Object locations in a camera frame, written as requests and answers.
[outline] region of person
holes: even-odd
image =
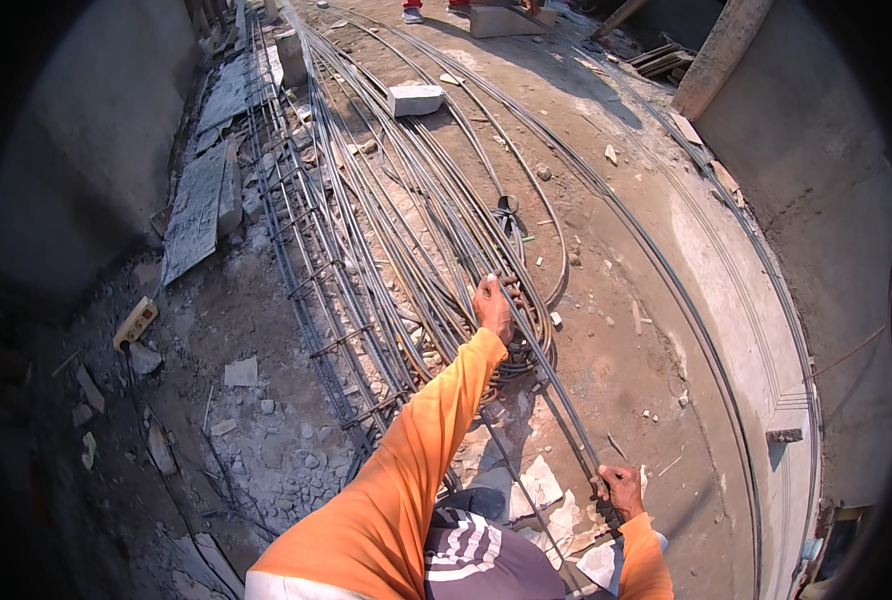
[[[512,311],[500,286],[515,282],[493,273],[479,282],[473,338],[405,404],[356,478],[266,548],[246,573],[247,600],[564,597],[559,573],[538,547],[480,514],[490,512],[478,510],[488,501],[464,490],[456,496],[466,504],[435,505],[489,379],[508,357]],[[518,290],[508,293],[522,306]],[[600,495],[625,521],[620,599],[672,598],[638,471],[601,466],[599,475]]]
[[[469,2],[470,0],[449,0],[446,12],[459,18],[468,19],[471,14]],[[519,4],[524,6],[526,11],[533,17],[539,15],[539,2],[537,0],[520,0]],[[423,3],[420,0],[403,0],[403,22],[406,25],[423,23],[423,15],[419,12],[421,8],[423,8]]]

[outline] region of hand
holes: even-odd
[[[519,0],[519,6],[525,7],[525,11],[529,13],[531,17],[539,15],[539,4],[536,0]]]
[[[628,522],[646,511],[643,508],[643,492],[640,488],[642,482],[638,470],[600,464],[598,477],[594,476],[590,482],[598,489],[600,498],[609,500],[622,522]]]
[[[473,310],[479,320],[479,326],[486,328],[499,336],[504,346],[512,342],[512,311],[510,303],[503,297],[502,285],[513,285],[519,282],[516,275],[504,277],[501,282],[495,272],[479,280],[476,294],[473,296]],[[519,290],[509,288],[509,295],[517,308],[523,307]]]

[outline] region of orange long sleeve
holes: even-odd
[[[620,525],[620,600],[672,600],[673,580],[663,561],[650,516],[641,512]]]
[[[493,370],[506,357],[495,333],[476,331],[452,365],[404,406],[356,479],[280,535],[250,573],[371,598],[423,598],[423,544],[437,489]],[[247,575],[247,598],[249,588]]]

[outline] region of red pants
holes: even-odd
[[[449,3],[452,4],[452,6],[463,6],[464,4],[469,4],[469,0],[449,0]],[[423,8],[423,3],[419,0],[403,0],[403,7],[415,7],[421,9]]]

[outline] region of construction site ground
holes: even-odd
[[[334,4],[403,27],[398,3]],[[335,21],[305,6],[300,12],[320,31]],[[681,191],[671,178],[705,210],[725,210],[665,129],[608,79],[573,60],[551,36],[477,40],[468,34],[468,21],[446,12],[445,2],[428,2],[423,13],[426,24],[410,27],[410,33],[488,78],[532,113],[542,114],[605,175],[680,278],[697,285],[684,254],[702,254],[709,247],[699,238],[692,246],[681,242],[683,221],[689,217],[678,206]],[[556,28],[578,40],[595,24],[560,17]],[[388,86],[416,78],[400,58],[360,30],[332,30],[330,39]],[[423,56],[410,57],[436,70]],[[668,111],[671,88],[632,76],[629,80]],[[465,100],[453,95],[457,102]],[[653,528],[668,538],[665,559],[677,597],[747,595],[751,542],[742,474],[738,459],[717,462],[715,451],[735,448],[735,441],[723,400],[680,307],[610,208],[517,126],[512,115],[498,104],[487,105],[526,162],[546,163],[552,172],[545,189],[564,224],[565,240],[550,225],[539,224],[549,216],[512,156],[498,144],[487,148],[497,171],[510,174],[503,182],[520,200],[517,216],[527,234],[535,236],[525,251],[537,287],[545,292],[556,284],[563,244],[578,256],[566,293],[551,307],[563,320],[554,337],[557,373],[600,459],[625,463],[607,439],[610,432],[629,464],[644,466],[644,505],[654,518]],[[465,108],[474,114],[471,102]],[[432,115],[428,126],[460,166],[476,161],[449,119]],[[483,143],[489,143],[491,126],[474,126]],[[605,156],[608,145],[615,148],[616,165]],[[470,165],[469,173],[480,173],[475,166]],[[485,177],[474,177],[472,183],[483,194],[492,189]],[[256,522],[285,531],[337,494],[345,481],[351,446],[310,366],[309,348],[299,338],[273,261],[271,233],[263,221],[244,225],[241,243],[224,240],[215,255],[164,289],[157,289],[155,278],[143,284],[138,279],[138,265],[161,260],[159,251],[149,250],[111,274],[68,330],[30,332],[29,350],[38,366],[33,381],[39,401],[37,443],[42,453],[55,457],[44,466],[53,482],[50,513],[62,534],[55,544],[87,597],[180,597],[173,573],[184,569],[173,541],[187,536],[188,528],[210,533],[244,577],[269,543]],[[537,266],[540,257],[543,262]],[[143,295],[155,299],[160,314],[142,342],[162,354],[163,364],[140,377],[134,388],[125,357],[111,338]],[[633,303],[644,319],[640,323],[634,321]],[[73,353],[70,366],[53,376]],[[259,384],[224,386],[224,366],[252,356],[258,360]],[[106,412],[74,427],[70,410],[80,401],[74,376],[79,363],[104,391]],[[263,410],[263,400],[272,401],[271,413]],[[147,414],[143,402],[148,403]],[[511,442],[513,468],[523,473],[542,455],[561,488],[575,494],[584,517],[576,531],[591,527],[586,518],[586,506],[593,503],[590,486],[558,422],[564,415],[558,414],[555,395],[551,390],[533,395],[529,385],[514,384],[499,402],[505,414],[498,425]],[[210,427],[228,419],[236,420],[236,428],[211,438]],[[179,473],[165,485],[188,518],[188,528],[146,456],[143,439],[155,423],[164,426],[177,450]],[[86,430],[96,441],[92,470],[80,462]],[[470,440],[479,435],[474,430]],[[468,479],[495,467],[495,459],[486,456],[480,465],[457,461],[453,467]],[[726,481],[735,483],[727,486]],[[234,495],[255,499],[256,510],[232,513],[224,502],[230,484],[237,489]],[[539,529],[532,518],[514,524],[516,529],[523,526]],[[566,570],[583,585],[589,583],[572,561],[562,567],[569,581]]]

